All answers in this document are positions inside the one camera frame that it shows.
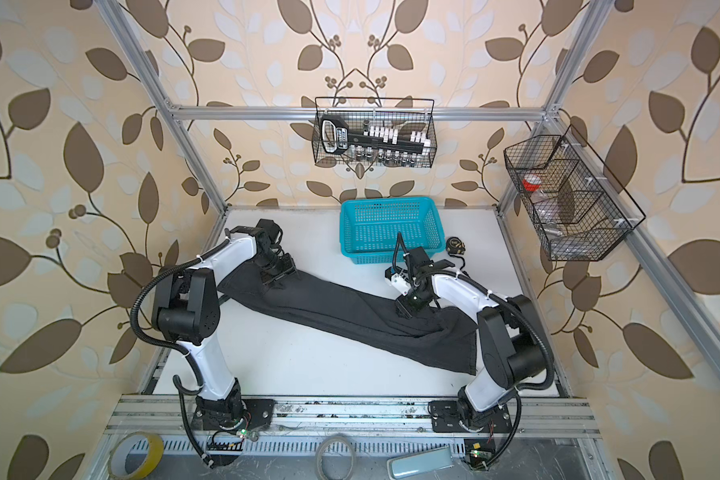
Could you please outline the teal plastic basket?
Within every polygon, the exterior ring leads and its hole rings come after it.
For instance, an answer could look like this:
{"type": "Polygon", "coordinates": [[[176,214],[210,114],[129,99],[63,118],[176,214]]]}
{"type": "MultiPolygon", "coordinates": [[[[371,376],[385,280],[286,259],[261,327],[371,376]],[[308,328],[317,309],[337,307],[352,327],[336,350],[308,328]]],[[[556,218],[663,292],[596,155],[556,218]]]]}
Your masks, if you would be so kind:
{"type": "Polygon", "coordinates": [[[434,201],[399,197],[346,201],[341,206],[341,252],[356,265],[390,264],[401,236],[409,249],[422,247],[433,256],[445,249],[446,237],[434,201]]]}

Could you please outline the dark grey trousers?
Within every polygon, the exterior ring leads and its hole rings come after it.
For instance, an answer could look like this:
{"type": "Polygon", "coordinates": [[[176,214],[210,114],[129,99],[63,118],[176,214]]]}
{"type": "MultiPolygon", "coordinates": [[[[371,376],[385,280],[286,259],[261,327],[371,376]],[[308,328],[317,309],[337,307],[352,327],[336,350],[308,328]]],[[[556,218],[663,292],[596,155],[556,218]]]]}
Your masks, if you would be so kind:
{"type": "Polygon", "coordinates": [[[218,290],[258,313],[357,341],[422,365],[477,373],[477,324],[454,306],[426,307],[408,318],[392,299],[296,271],[268,285],[251,261],[218,290]]]}

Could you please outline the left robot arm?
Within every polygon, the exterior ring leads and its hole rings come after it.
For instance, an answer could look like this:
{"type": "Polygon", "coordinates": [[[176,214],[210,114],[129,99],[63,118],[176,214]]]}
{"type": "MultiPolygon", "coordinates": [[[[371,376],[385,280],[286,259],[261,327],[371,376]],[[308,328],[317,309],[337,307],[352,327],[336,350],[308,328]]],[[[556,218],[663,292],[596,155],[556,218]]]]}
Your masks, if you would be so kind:
{"type": "Polygon", "coordinates": [[[177,392],[193,397],[202,415],[226,422],[245,415],[239,380],[225,365],[216,336],[221,320],[218,287],[237,267],[248,262],[263,272],[268,285],[295,271],[292,257],[281,247],[282,229],[261,219],[253,227],[238,226],[210,251],[181,265],[164,268],[137,294],[130,328],[141,341],[178,352],[194,382],[175,375],[177,392]]]}

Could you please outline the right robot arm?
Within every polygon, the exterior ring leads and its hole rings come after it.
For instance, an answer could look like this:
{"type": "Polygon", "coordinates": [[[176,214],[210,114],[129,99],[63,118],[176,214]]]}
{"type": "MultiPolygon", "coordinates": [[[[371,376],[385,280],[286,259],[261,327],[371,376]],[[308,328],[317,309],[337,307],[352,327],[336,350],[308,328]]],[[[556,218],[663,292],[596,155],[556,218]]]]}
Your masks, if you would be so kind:
{"type": "Polygon", "coordinates": [[[520,392],[553,385],[554,356],[527,297],[495,293],[452,262],[434,261],[422,247],[407,248],[401,237],[385,277],[400,293],[399,314],[411,318],[443,299],[475,322],[482,368],[457,394],[461,429],[480,432],[520,392]]]}

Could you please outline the black tape measure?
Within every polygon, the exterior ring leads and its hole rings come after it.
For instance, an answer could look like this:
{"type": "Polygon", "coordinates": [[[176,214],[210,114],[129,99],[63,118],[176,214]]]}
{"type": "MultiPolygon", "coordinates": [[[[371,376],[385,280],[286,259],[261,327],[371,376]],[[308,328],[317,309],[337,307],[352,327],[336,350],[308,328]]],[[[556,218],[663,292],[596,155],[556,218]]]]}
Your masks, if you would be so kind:
{"type": "Polygon", "coordinates": [[[465,243],[458,237],[446,239],[446,251],[449,255],[463,255],[466,251],[465,243]]]}

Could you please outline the black metal hook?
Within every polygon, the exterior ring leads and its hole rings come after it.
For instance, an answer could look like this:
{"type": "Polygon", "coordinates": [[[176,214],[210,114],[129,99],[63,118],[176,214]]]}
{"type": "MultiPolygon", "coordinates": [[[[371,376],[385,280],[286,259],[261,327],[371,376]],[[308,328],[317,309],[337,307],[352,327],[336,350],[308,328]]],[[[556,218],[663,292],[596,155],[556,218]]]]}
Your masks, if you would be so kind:
{"type": "Polygon", "coordinates": [[[462,255],[449,255],[449,257],[454,260],[459,270],[465,270],[466,260],[462,255]]]}

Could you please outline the black white tool set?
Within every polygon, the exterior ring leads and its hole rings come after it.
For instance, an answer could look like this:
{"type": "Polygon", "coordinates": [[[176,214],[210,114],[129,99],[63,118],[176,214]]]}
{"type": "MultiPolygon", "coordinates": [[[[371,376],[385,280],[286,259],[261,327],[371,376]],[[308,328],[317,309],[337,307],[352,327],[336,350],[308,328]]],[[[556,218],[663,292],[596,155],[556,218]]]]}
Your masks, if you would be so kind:
{"type": "Polygon", "coordinates": [[[399,129],[361,122],[359,130],[353,130],[341,117],[325,115],[319,121],[320,142],[326,153],[344,154],[352,148],[394,150],[403,153],[424,154],[432,148],[432,140],[420,132],[413,132],[411,140],[405,140],[399,129]]]}

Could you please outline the red white small item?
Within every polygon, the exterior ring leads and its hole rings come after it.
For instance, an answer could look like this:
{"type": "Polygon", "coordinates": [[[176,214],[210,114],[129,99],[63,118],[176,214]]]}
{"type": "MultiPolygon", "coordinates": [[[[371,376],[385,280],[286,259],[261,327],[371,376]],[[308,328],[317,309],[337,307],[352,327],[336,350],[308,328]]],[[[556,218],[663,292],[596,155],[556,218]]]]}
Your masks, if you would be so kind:
{"type": "Polygon", "coordinates": [[[541,177],[533,173],[526,174],[522,179],[522,186],[529,194],[538,191],[542,183],[541,177]]]}

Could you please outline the yellow tape roll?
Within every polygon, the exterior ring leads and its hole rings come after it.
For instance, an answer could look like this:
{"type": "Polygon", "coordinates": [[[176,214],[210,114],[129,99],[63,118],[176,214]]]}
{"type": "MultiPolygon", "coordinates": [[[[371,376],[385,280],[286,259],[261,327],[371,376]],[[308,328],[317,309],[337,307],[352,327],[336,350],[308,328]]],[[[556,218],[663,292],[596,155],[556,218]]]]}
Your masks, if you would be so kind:
{"type": "Polygon", "coordinates": [[[153,433],[134,432],[111,450],[107,472],[111,479],[146,479],[164,455],[162,438],[153,433]]]}

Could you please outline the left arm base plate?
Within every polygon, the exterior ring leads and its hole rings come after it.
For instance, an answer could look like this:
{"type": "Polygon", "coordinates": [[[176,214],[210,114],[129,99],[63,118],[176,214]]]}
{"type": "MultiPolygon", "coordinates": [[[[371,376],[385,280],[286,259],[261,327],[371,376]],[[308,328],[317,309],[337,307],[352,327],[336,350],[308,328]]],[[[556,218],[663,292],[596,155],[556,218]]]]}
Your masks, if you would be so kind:
{"type": "Polygon", "coordinates": [[[256,429],[271,424],[274,407],[275,400],[269,398],[208,400],[197,397],[195,423],[208,431],[256,429]]]}

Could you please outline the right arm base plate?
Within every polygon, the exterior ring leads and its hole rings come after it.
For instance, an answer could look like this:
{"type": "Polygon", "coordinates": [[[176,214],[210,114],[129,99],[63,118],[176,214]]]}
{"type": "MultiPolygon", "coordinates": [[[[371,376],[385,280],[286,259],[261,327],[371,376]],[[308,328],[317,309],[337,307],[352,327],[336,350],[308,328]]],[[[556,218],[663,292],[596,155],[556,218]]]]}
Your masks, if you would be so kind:
{"type": "Polygon", "coordinates": [[[435,433],[508,433],[512,426],[505,408],[492,407],[480,412],[463,399],[433,400],[428,404],[428,413],[435,433]]]}

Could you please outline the aluminium front rail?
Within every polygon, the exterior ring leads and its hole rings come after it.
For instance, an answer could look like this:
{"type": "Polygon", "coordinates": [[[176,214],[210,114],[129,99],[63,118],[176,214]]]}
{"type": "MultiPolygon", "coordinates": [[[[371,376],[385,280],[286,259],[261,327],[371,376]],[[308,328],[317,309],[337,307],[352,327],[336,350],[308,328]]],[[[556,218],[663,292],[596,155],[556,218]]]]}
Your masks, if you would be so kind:
{"type": "MultiPolygon", "coordinates": [[[[326,436],[344,433],[360,437],[480,436],[471,432],[435,433],[428,413],[433,400],[450,397],[357,397],[357,396],[247,396],[274,399],[271,424],[255,430],[264,435],[326,436]]],[[[575,398],[524,397],[516,436],[538,439],[600,439],[599,425],[589,402],[575,398]]],[[[516,403],[505,408],[511,423],[516,403]]],[[[143,430],[180,434],[180,405],[175,395],[125,395],[116,405],[107,433],[143,430]]]]}

